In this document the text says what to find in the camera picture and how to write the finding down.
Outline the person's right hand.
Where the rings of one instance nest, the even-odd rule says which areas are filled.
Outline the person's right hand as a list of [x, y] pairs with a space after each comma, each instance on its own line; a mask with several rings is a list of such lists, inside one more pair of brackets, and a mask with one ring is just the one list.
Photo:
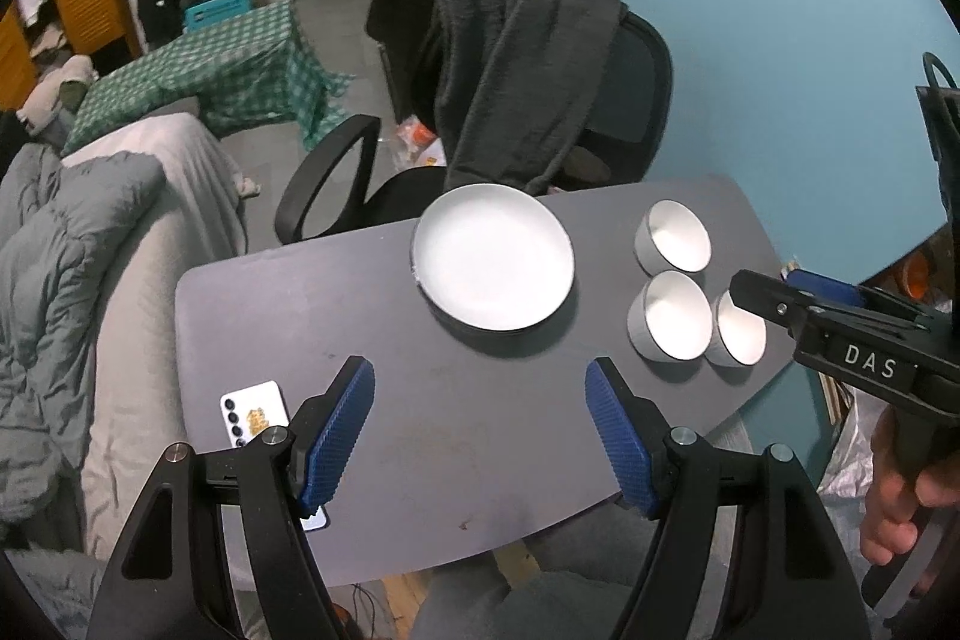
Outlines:
[[872, 484], [861, 523], [861, 552], [871, 564], [889, 565], [918, 541], [913, 516], [919, 507], [957, 507], [960, 500], [958, 455], [930, 464], [913, 481], [900, 473], [893, 451], [895, 409], [880, 415], [871, 438]]

